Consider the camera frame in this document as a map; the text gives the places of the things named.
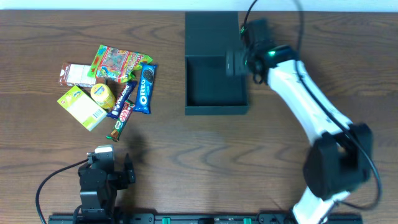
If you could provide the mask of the brown white snack box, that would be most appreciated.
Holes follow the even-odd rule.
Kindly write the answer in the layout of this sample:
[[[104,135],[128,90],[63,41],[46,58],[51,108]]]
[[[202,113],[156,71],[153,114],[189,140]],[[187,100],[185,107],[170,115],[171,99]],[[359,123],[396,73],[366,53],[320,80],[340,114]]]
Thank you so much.
[[[80,86],[91,88],[95,84],[105,84],[104,78],[91,78],[88,76],[89,65],[63,63],[58,82],[61,86]]]

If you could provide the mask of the colourful gummy candy bag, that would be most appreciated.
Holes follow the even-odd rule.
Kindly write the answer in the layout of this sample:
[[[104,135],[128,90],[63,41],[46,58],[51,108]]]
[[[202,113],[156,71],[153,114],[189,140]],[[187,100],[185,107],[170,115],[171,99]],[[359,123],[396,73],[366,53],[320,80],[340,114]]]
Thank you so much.
[[[100,45],[88,70],[88,76],[126,83],[136,79],[134,72],[142,69],[141,63],[148,64],[152,61],[147,54]]]

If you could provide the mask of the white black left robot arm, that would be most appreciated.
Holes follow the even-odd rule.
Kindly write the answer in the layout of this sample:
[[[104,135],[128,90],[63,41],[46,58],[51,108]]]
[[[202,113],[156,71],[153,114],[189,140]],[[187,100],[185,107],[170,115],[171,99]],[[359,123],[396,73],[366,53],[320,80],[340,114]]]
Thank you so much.
[[[129,154],[123,170],[114,169],[113,152],[91,152],[88,161],[78,170],[81,205],[73,212],[73,223],[117,223],[115,209],[118,190],[127,189],[136,181]]]

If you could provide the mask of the blue Oreo cookie pack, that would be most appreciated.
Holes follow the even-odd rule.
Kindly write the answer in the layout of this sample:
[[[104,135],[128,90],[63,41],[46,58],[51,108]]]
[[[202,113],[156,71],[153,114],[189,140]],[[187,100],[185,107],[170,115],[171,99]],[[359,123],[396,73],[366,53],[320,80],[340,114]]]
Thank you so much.
[[[141,77],[137,89],[134,111],[150,114],[150,99],[154,86],[154,76],[157,65],[141,63]]]

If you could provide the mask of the green yellow snack box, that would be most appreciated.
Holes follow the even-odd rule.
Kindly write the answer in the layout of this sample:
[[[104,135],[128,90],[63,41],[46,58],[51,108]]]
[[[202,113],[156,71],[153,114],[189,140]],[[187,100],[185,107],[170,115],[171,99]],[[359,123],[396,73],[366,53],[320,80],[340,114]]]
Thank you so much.
[[[88,131],[92,131],[107,115],[102,107],[76,85],[61,96],[57,102]]]

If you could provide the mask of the black box with lid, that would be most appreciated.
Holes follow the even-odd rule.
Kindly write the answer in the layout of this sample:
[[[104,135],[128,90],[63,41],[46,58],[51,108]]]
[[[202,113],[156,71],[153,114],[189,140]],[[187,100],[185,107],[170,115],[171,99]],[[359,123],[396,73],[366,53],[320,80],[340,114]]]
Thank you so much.
[[[247,113],[246,78],[226,74],[226,51],[240,45],[237,12],[185,13],[186,115]]]

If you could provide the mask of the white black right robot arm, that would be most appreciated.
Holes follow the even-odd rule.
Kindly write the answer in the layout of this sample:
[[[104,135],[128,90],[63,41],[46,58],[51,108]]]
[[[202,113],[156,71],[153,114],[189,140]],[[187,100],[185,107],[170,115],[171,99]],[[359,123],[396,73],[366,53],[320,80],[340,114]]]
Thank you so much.
[[[327,223],[338,204],[376,174],[371,159],[373,135],[366,124],[354,124],[316,86],[299,50],[276,45],[267,21],[245,22],[243,48],[226,53],[226,73],[249,73],[257,84],[276,92],[302,125],[310,143],[303,165],[306,189],[286,223]]]

